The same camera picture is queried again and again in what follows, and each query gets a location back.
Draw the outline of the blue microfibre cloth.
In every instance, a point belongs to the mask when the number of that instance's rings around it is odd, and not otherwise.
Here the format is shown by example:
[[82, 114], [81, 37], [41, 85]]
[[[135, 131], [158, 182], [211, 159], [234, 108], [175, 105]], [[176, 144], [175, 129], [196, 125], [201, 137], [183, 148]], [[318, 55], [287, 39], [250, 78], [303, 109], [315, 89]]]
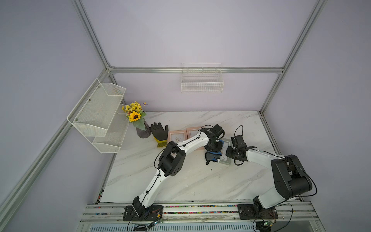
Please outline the blue microfibre cloth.
[[224, 141], [219, 140], [214, 150], [206, 151], [205, 153], [206, 165], [208, 165], [210, 162], [220, 162], [223, 146], [224, 146]]

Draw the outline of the green picture frame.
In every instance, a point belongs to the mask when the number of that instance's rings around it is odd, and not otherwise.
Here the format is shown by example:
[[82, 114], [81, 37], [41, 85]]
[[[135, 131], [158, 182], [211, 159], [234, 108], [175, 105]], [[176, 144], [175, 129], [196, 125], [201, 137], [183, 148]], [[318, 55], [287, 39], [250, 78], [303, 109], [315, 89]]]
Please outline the green picture frame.
[[227, 157], [227, 149], [229, 146], [231, 146], [231, 140], [230, 139], [222, 139], [223, 141], [223, 147], [221, 150], [221, 157], [218, 161], [220, 164], [225, 164], [225, 165], [231, 165], [232, 159]]

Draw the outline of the pink picture frame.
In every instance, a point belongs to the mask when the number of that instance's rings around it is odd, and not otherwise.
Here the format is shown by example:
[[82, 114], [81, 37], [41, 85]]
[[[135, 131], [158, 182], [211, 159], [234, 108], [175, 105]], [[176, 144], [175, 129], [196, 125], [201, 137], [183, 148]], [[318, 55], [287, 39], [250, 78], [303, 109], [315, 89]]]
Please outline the pink picture frame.
[[186, 130], [172, 130], [168, 132], [167, 142], [175, 142], [176, 144], [187, 140]]
[[201, 147], [206, 145], [207, 137], [206, 136], [200, 136], [201, 131], [199, 130], [199, 127], [193, 127], [193, 128], [187, 128], [187, 140], [186, 142], [186, 148], [187, 152], [193, 152], [195, 150], [200, 150]]

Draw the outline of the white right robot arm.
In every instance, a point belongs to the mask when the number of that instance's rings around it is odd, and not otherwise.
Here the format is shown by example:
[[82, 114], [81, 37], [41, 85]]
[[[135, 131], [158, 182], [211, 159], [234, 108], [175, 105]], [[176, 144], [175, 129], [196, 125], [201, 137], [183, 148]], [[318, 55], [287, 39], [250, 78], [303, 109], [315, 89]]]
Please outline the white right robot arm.
[[247, 146], [242, 135], [232, 137], [231, 142], [232, 145], [227, 148], [227, 157], [259, 164], [272, 172], [274, 186], [254, 198], [253, 208], [256, 211], [271, 209], [312, 190], [311, 179], [297, 156], [279, 156], [258, 150], [254, 146]]

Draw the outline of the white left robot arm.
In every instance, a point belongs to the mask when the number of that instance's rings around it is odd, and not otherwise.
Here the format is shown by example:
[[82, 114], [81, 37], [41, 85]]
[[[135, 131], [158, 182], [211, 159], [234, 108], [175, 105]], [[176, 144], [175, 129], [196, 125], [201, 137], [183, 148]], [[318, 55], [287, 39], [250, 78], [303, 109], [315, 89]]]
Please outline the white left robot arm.
[[222, 127], [216, 124], [211, 128], [200, 128], [195, 136], [183, 142], [170, 141], [154, 162], [157, 173], [146, 190], [132, 202], [131, 206], [136, 215], [141, 217], [149, 211], [148, 208], [153, 205], [161, 184], [181, 171], [187, 154], [204, 147], [206, 151], [218, 155], [223, 148], [224, 142], [221, 138], [224, 135]]

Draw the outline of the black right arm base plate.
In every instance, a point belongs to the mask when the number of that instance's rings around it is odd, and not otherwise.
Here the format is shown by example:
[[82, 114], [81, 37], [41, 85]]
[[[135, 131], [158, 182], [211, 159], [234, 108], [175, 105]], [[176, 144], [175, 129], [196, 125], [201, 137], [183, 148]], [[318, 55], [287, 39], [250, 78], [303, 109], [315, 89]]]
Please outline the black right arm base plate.
[[248, 219], [278, 219], [275, 207], [263, 208], [258, 196], [253, 199], [252, 204], [238, 204], [238, 213], [241, 220]]

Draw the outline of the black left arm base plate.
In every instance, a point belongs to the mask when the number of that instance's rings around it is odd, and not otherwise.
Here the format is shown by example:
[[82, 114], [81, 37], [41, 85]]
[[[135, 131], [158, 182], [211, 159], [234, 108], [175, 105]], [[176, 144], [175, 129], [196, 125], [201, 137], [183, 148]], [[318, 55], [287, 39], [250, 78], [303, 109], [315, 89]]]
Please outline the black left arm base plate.
[[163, 214], [164, 206], [152, 205], [144, 207], [141, 204], [139, 196], [135, 197], [132, 204], [125, 207], [123, 221], [155, 221], [160, 219]]

